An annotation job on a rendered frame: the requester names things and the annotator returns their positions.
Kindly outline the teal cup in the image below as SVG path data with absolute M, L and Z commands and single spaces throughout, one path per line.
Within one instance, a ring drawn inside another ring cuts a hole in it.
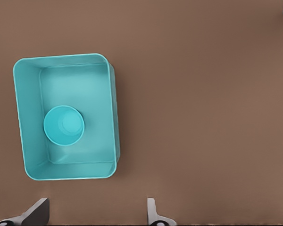
M 51 108 L 43 120 L 46 137 L 59 146 L 70 146 L 83 136 L 85 122 L 81 113 L 68 105 Z

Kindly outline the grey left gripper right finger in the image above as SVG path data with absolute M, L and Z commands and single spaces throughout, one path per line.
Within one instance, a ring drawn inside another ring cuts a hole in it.
M 157 213 L 154 198 L 147 199 L 147 221 L 149 226 L 176 226 L 177 223 L 170 218 Z

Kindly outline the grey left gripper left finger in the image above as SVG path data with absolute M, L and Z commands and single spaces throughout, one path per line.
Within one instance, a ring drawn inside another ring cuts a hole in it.
M 50 219 L 50 200 L 41 198 L 23 214 L 0 221 L 0 226 L 46 226 Z

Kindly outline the teal rectangular box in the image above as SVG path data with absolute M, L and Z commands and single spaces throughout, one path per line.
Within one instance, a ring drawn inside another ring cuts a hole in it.
M 19 59 L 13 78 L 24 169 L 36 181 L 112 176 L 120 158 L 115 71 L 101 54 Z M 68 105 L 84 118 L 82 138 L 70 146 L 52 143 L 43 120 Z

